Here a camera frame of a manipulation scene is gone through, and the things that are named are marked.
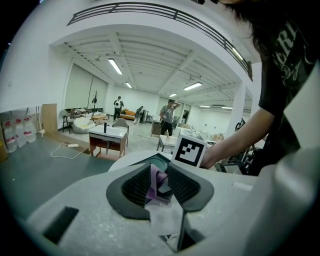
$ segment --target wooden board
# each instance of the wooden board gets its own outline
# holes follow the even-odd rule
[[[58,121],[57,121],[57,104],[43,104],[42,105],[42,123],[46,133],[57,133],[58,132]]]

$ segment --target black and white marker cube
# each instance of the black and white marker cube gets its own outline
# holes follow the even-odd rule
[[[207,149],[207,142],[199,133],[181,131],[177,139],[172,160],[199,167]]]

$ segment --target gray floor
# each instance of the gray floor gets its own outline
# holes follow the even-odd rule
[[[59,143],[38,136],[0,163],[0,183],[15,213],[26,219],[44,202],[86,177],[105,173],[114,161],[80,154],[75,159],[52,158]],[[74,157],[79,152],[61,146],[58,155]]]
[[[128,147],[125,149],[125,154],[128,155],[132,152],[143,151],[143,150],[156,150],[159,137],[158,136],[150,136],[151,132],[151,123],[137,123],[134,125],[133,121],[127,120],[127,124],[129,125],[129,138],[128,138]],[[108,125],[112,126],[113,120],[108,122]],[[89,142],[88,134],[78,134],[75,133],[72,129],[70,130],[71,134],[69,134],[68,130],[64,130],[64,135],[70,136],[72,138]],[[119,156],[118,151],[109,150],[108,154]]]

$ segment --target ceiling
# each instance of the ceiling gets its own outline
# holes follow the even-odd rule
[[[116,82],[133,90],[168,97],[195,106],[222,104],[232,107],[237,75],[215,55],[185,38],[167,31],[154,33],[144,29],[106,31],[94,37],[67,41],[76,52]],[[115,59],[123,75],[119,75],[108,59]],[[202,86],[185,91],[196,82]],[[251,109],[246,95],[245,109]]]

